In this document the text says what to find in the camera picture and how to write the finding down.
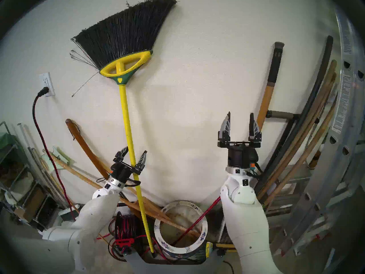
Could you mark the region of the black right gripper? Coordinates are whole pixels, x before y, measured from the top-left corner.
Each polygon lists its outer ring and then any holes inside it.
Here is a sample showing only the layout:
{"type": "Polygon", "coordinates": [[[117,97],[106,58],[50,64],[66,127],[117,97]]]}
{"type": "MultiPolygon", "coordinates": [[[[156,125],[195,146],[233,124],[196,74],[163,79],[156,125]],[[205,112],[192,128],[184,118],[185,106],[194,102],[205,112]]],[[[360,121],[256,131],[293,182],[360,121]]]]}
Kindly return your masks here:
{"type": "Polygon", "coordinates": [[[218,147],[228,149],[228,166],[249,169],[259,160],[256,148],[261,147],[262,133],[250,113],[248,141],[231,141],[230,139],[230,111],[223,120],[218,132],[218,147]]]}

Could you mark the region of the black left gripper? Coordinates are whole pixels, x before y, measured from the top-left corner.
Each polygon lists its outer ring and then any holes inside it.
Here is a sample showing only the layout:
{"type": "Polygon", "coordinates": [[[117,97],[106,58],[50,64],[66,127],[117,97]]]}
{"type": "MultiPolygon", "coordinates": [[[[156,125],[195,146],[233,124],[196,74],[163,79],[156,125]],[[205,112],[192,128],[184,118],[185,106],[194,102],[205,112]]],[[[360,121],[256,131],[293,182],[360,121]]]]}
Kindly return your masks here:
{"type": "Polygon", "coordinates": [[[123,162],[124,157],[128,153],[128,147],[124,147],[120,151],[118,151],[113,159],[114,164],[111,166],[112,173],[110,174],[111,180],[117,180],[120,182],[131,181],[134,182],[133,179],[130,179],[130,175],[133,172],[137,175],[140,175],[143,171],[146,163],[147,151],[144,151],[138,161],[138,163],[132,167],[123,162]]]}

